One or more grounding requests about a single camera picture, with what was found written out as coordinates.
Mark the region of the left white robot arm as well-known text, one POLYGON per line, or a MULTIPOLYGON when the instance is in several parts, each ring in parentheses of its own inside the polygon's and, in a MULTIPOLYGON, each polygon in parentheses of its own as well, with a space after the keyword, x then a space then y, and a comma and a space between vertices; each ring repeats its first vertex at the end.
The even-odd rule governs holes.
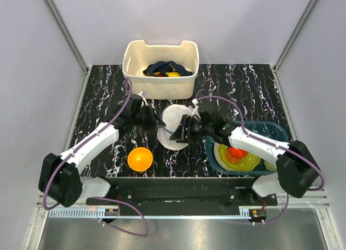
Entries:
POLYGON ((46 210, 47 198, 64 207, 72 206, 79 199, 98 197, 106 205, 117 197, 115 189, 105 178, 81 177, 82 171, 108 146, 136 126, 145 131, 165 127, 165 123, 141 96, 131 95, 130 99, 116 106, 94 131, 67 151, 55 155, 49 153, 43 159, 38 189, 43 193, 46 210))

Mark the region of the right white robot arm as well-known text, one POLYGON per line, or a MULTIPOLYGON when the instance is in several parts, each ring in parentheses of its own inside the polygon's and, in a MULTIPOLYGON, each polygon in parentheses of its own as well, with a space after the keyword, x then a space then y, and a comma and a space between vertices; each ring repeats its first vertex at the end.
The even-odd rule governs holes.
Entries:
POLYGON ((255 134, 242 124, 226 121, 210 105, 200 106, 196 112, 182 115, 169 137, 171 141, 189 144, 211 136, 220 145, 252 153, 276 168, 276 173, 262 175, 252 182, 245 192, 248 203, 257 205, 266 196, 283 192, 302 198, 315 180, 321 178, 321 170, 303 142, 287 143, 255 134))

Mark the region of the cream perforated laundry basket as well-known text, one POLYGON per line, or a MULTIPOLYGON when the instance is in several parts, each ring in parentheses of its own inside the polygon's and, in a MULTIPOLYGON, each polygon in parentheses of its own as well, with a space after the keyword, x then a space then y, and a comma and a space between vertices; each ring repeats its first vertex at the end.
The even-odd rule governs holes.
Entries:
POLYGON ((148 45, 144 40, 130 42, 124 54, 122 72, 132 82, 133 93, 145 92, 147 99, 188 99, 192 96, 199 68, 195 42, 183 40, 180 45, 148 45), (186 76, 148 76, 143 73, 158 62, 174 62, 188 71, 186 76))

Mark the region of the white plate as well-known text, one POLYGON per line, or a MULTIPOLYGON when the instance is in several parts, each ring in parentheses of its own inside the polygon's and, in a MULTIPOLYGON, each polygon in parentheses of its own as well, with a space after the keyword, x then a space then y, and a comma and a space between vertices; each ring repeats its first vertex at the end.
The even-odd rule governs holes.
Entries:
POLYGON ((219 146, 220 146, 220 144, 215 143, 215 145, 214 145, 214 156, 215 156, 216 161, 219 164, 219 166, 221 166, 223 169, 225 169, 224 162, 222 161, 221 155, 219 153, 219 146))

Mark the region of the orange plastic bowl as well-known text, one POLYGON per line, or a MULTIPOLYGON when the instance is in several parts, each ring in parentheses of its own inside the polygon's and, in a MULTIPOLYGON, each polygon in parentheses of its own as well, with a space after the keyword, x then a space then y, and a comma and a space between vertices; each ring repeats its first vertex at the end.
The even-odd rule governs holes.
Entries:
POLYGON ((129 153, 127 163, 133 171, 143 172, 152 165, 153 160, 153 154, 148 148, 137 147, 129 153))

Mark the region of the navy and yellow clothes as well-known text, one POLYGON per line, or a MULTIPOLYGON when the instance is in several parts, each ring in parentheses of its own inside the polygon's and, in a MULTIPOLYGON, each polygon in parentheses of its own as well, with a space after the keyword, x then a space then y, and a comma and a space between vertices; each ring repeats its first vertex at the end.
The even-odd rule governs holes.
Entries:
POLYGON ((192 76, 193 72, 188 71, 184 66, 173 61, 159 61, 144 69, 143 74, 152 77, 186 77, 192 76))

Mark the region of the orange plastic cup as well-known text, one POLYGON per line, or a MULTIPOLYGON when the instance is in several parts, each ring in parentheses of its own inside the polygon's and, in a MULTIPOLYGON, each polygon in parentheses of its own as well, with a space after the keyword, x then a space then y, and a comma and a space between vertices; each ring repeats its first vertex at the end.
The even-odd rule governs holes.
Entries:
POLYGON ((239 164, 246 156, 248 152, 240 148, 227 147, 226 158, 231 164, 239 164))

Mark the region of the yellow-green dotted plate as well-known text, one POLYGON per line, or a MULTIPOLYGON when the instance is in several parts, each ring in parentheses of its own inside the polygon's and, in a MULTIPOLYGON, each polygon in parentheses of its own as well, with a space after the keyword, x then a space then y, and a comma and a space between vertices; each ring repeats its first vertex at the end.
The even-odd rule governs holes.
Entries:
POLYGON ((219 153, 224 162, 225 169, 229 171, 252 171, 260 163, 258 156, 248 152, 247 156, 239 164, 231 164, 226 158, 227 146, 225 145, 219 146, 219 153))

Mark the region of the teal transparent plastic bin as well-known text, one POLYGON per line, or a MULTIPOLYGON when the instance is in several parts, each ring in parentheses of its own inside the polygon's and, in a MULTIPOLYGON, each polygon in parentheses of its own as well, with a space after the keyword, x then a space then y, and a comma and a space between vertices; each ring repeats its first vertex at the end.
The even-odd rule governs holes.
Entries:
MULTIPOLYGON (((282 128, 276 123, 269 121, 246 121, 244 125, 250 131, 255 132, 257 136, 265 136, 268 140, 273 139, 282 142, 289 141, 289 137, 284 128, 282 128)), ((205 142, 205 148, 209 165, 217 173, 225 175, 240 175, 244 177, 254 177, 274 173, 272 171, 268 171, 265 168, 263 164, 264 159, 262 158, 260 158, 260 163, 252 171, 229 171, 223 169, 221 166, 219 166, 214 156, 215 143, 216 142, 214 142, 213 138, 207 137, 205 142)))

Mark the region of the pale yellow cup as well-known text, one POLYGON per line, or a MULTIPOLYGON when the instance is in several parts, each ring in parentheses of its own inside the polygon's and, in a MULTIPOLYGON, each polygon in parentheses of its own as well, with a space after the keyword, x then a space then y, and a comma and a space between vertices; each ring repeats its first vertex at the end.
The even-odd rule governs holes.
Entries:
POLYGON ((272 172, 276 172, 277 171, 277 168, 276 168, 276 165, 275 164, 272 164, 266 160, 263 161, 263 164, 265 166, 265 168, 268 170, 268 171, 272 171, 272 172))

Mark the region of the left aluminium frame post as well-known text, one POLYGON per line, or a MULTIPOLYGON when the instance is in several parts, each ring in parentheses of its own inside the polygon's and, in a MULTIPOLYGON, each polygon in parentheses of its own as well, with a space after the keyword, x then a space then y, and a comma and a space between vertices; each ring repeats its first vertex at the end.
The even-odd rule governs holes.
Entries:
POLYGON ((78 63, 79 67, 81 68, 83 73, 87 73, 89 67, 87 63, 85 62, 82 54, 80 53, 72 35, 70 34, 59 10, 57 5, 55 4, 54 0, 43 0, 46 6, 48 7, 55 23, 57 24, 64 40, 66 41, 70 51, 72 52, 76 62, 78 63))

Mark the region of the aluminium frame post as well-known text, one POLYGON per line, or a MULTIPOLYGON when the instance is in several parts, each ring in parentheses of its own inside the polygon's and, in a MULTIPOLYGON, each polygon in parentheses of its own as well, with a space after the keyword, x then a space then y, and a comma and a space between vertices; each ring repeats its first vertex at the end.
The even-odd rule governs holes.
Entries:
POLYGON ((278 71, 320 0, 309 0, 273 69, 278 71))
POLYGON ((79 67, 81 68, 83 73, 87 73, 89 67, 87 63, 85 62, 82 54, 80 53, 72 35, 70 34, 59 10, 57 5, 55 4, 54 0, 43 0, 46 6, 48 7, 55 23, 57 24, 64 40, 66 41, 70 51, 72 52, 76 62, 78 63, 79 67))

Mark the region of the right aluminium frame post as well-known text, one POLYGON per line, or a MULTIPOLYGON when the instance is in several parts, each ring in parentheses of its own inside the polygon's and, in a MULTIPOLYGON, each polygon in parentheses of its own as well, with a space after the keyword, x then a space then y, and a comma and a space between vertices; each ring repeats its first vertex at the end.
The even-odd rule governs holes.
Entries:
POLYGON ((273 69, 278 71, 320 0, 309 0, 273 69))

